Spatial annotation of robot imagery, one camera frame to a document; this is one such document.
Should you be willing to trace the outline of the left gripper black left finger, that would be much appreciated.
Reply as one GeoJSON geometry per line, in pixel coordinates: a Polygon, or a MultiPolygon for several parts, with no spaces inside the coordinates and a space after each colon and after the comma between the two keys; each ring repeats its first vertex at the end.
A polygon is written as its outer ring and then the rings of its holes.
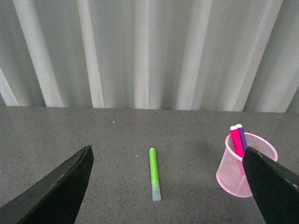
{"type": "Polygon", "coordinates": [[[2,224],[73,224],[93,167],[86,146],[43,179],[0,208],[2,224]]]}

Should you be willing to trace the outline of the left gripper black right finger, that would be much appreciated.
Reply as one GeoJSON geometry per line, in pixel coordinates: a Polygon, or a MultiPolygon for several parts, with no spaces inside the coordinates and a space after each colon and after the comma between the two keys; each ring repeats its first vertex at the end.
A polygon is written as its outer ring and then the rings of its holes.
{"type": "Polygon", "coordinates": [[[299,176],[253,147],[247,147],[242,164],[265,222],[297,224],[299,176]]]}

